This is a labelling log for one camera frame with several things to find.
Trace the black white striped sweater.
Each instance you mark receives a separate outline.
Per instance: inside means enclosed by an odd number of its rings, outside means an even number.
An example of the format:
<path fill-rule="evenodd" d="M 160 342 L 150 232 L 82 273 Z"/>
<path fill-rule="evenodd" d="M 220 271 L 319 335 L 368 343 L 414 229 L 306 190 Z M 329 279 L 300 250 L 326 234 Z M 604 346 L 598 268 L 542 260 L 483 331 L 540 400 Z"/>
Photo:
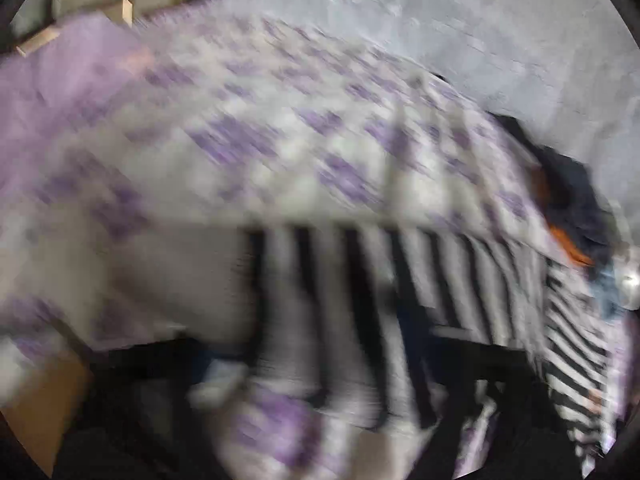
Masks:
<path fill-rule="evenodd" d="M 516 240 L 377 226 L 242 236 L 244 479 L 581 479 L 610 331 L 582 274 Z"/>

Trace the purple floral bed sheet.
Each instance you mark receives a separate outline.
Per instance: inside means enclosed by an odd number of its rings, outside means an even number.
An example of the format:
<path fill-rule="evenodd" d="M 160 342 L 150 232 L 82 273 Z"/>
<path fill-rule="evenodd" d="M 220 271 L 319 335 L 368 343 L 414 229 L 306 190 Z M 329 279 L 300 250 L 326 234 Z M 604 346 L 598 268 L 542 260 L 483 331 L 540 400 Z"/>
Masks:
<path fill-rule="evenodd" d="M 56 356 L 92 373 L 50 479 L 244 479 L 230 448 L 254 370 L 252 229 L 508 238 L 582 274 L 597 306 L 600 266 L 550 233 L 536 160 L 441 76 L 213 1 L 128 28 L 149 66 L 1 196 L 1 408 Z M 625 311 L 604 322 L 611 430 L 582 479 L 634 479 Z"/>

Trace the orange folded garment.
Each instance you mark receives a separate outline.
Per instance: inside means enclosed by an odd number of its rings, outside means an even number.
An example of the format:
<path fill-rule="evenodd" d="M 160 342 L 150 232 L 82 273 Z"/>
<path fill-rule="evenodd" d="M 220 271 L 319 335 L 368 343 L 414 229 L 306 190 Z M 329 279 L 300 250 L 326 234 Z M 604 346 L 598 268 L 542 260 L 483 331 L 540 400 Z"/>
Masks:
<path fill-rule="evenodd" d="M 540 168 L 529 169 L 530 183 L 533 185 L 536 202 L 546 219 L 548 229 L 555 241 L 564 250 L 567 257 L 575 266 L 583 269 L 593 267 L 593 260 L 585 255 L 570 239 L 567 232 L 560 228 L 550 217 L 548 207 L 551 205 L 551 193 L 544 172 Z"/>

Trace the navy folded garment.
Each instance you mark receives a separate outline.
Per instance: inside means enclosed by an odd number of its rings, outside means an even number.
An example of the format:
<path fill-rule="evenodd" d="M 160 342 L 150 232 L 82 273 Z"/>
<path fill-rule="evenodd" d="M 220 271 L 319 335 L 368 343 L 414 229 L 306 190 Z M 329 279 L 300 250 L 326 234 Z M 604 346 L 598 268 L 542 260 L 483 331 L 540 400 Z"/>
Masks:
<path fill-rule="evenodd" d="M 586 166 L 534 143 L 515 118 L 498 114 L 494 118 L 544 172 L 551 193 L 551 219 L 593 260 L 593 269 L 607 264 L 612 256 L 608 227 Z"/>

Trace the lilac satin cloth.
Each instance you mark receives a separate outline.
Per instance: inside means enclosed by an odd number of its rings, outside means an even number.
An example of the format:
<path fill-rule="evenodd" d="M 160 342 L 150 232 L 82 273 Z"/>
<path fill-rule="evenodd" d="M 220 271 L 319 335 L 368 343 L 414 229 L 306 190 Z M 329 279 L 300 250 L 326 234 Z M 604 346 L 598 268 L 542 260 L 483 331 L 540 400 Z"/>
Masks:
<path fill-rule="evenodd" d="M 40 158 L 80 114 L 95 112 L 149 66 L 130 28 L 92 21 L 23 58 L 1 58 L 1 196 L 35 179 Z"/>

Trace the white lace curtain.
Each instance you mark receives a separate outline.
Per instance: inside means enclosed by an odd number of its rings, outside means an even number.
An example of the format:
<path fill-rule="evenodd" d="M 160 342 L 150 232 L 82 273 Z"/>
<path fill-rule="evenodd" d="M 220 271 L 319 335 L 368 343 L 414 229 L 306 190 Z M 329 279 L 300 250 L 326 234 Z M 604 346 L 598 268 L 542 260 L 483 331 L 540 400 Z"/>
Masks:
<path fill-rule="evenodd" d="M 639 212 L 639 49 L 608 0 L 224 0 L 364 38 L 585 162 Z"/>

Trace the light blue folded towel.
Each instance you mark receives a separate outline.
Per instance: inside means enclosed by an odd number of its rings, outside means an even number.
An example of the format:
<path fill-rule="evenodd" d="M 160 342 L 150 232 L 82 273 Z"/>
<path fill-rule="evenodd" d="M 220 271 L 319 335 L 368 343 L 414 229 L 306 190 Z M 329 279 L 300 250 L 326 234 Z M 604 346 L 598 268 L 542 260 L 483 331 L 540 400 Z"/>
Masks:
<path fill-rule="evenodd" d="M 591 291 L 602 320 L 611 321 L 623 313 L 623 301 L 617 286 L 612 260 L 597 270 L 591 282 Z"/>

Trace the wooden picture frame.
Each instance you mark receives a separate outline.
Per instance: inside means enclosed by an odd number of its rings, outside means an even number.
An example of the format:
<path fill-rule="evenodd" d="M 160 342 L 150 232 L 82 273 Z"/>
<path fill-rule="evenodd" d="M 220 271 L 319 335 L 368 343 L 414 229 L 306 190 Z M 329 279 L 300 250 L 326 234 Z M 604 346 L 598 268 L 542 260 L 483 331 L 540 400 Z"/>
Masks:
<path fill-rule="evenodd" d="M 82 6 L 73 13 L 64 15 L 59 21 L 22 39 L 13 50 L 23 58 L 27 58 L 61 37 L 64 32 L 78 28 L 80 25 L 90 24 L 95 20 L 109 20 L 116 25 L 131 27 L 134 24 L 134 0 L 101 0 Z"/>

